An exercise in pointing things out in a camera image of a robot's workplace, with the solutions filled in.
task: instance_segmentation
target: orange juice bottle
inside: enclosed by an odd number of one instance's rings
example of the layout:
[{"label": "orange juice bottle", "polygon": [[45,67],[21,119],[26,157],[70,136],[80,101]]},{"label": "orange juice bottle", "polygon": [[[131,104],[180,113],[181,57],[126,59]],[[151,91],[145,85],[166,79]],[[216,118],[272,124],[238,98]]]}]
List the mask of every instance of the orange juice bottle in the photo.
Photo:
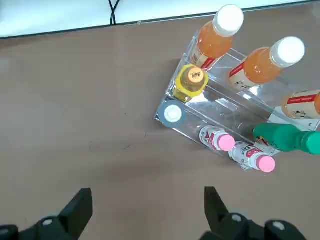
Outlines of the orange juice bottle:
[{"label": "orange juice bottle", "polygon": [[320,119],[320,90],[301,91],[285,97],[282,111],[291,119]]},{"label": "orange juice bottle", "polygon": [[200,30],[191,52],[191,63],[209,70],[231,48],[234,35],[244,22],[244,13],[235,5],[223,6],[213,20]]},{"label": "orange juice bottle", "polygon": [[277,78],[284,68],[299,62],[304,54],[305,45],[299,38],[285,37],[272,47],[254,50],[231,70],[228,83],[241,91],[266,84]]}]

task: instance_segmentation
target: orange liquid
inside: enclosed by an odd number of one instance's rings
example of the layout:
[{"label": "orange liquid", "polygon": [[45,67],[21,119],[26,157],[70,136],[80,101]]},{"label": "orange liquid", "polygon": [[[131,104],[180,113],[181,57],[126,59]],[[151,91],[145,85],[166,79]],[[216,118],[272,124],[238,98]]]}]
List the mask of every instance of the orange liquid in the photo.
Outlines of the orange liquid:
[{"label": "orange liquid", "polygon": [[217,34],[212,21],[210,21],[201,28],[197,45],[203,55],[216,59],[230,50],[233,39],[233,36],[223,37]]},{"label": "orange liquid", "polygon": [[[292,115],[291,112],[289,112],[289,110],[288,110],[288,100],[292,97],[293,97],[292,95],[289,95],[284,98],[284,100],[282,102],[282,111],[288,118],[297,119],[297,117]],[[314,107],[315,107],[315,110],[317,111],[317,113],[320,115],[320,93],[318,93],[318,95],[315,97]]]},{"label": "orange liquid", "polygon": [[270,59],[270,48],[261,47],[254,50],[244,61],[245,76],[255,84],[265,84],[276,79],[282,68]]}]

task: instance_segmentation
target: transparent plastic holder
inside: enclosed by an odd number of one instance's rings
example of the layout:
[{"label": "transparent plastic holder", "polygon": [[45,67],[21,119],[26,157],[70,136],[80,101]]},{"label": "transparent plastic holder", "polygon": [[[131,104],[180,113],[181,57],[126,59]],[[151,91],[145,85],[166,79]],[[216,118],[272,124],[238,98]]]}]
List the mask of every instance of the transparent plastic holder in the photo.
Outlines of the transparent plastic holder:
[{"label": "transparent plastic holder", "polygon": [[[190,54],[193,47],[196,46],[197,35],[198,33],[193,37],[186,53],[183,54],[161,104],[167,100],[178,101],[173,96],[175,80],[184,65],[192,64]],[[315,131],[320,120],[291,119],[282,113],[280,106],[285,96],[306,90],[303,86],[284,78],[278,77],[270,83],[252,87],[246,91],[238,91],[230,86],[227,83],[229,72],[245,58],[245,55],[233,49],[223,56],[208,71],[209,82],[202,94],[184,104],[185,122],[179,128],[173,129],[203,145],[199,139],[200,128],[208,125],[221,127],[236,141],[256,145],[263,151],[275,155],[279,151],[265,145],[257,145],[253,138],[253,129],[256,125],[261,123],[292,124],[301,131]],[[154,118],[159,121],[157,113]],[[227,152],[214,152],[229,158]]]}]

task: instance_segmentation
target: yellow bottle cap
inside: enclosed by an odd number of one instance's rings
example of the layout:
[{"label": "yellow bottle cap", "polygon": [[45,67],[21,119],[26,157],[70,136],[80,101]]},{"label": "yellow bottle cap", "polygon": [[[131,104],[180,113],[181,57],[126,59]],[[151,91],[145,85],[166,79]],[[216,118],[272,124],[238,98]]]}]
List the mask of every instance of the yellow bottle cap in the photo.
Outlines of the yellow bottle cap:
[{"label": "yellow bottle cap", "polygon": [[204,72],[199,67],[193,67],[188,72],[188,79],[193,84],[200,83],[204,77]]}]

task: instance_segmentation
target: small bottle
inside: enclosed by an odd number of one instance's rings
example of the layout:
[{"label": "small bottle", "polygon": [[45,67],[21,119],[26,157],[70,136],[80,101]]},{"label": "small bottle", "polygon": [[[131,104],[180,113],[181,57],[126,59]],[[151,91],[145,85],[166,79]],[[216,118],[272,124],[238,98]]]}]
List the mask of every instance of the small bottle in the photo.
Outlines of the small bottle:
[{"label": "small bottle", "polygon": [[276,168],[276,161],[259,148],[237,141],[229,156],[244,170],[256,169],[264,173],[271,173]]},{"label": "small bottle", "polygon": [[228,83],[240,91],[269,83],[284,68],[299,62],[305,54],[304,43],[295,36],[285,37],[272,47],[254,50],[229,73]]},{"label": "small bottle", "polygon": [[235,139],[226,133],[222,128],[205,126],[199,133],[200,141],[208,148],[216,151],[230,151],[234,148]]},{"label": "small bottle", "polygon": [[223,6],[213,20],[206,23],[191,53],[191,62],[209,70],[231,48],[234,35],[244,22],[244,13],[235,5]]},{"label": "small bottle", "polygon": [[159,106],[157,115],[167,128],[178,128],[186,119],[185,106],[179,101],[165,101]]},{"label": "small bottle", "polygon": [[320,90],[296,92],[285,97],[282,111],[291,119],[320,119]]},{"label": "small bottle", "polygon": [[183,103],[202,93],[208,83],[208,74],[192,64],[183,66],[175,80],[173,96]]},{"label": "small bottle", "polygon": [[282,152],[301,150],[308,154],[320,154],[318,131],[300,131],[291,124],[261,123],[254,128],[253,136],[259,144]]}]

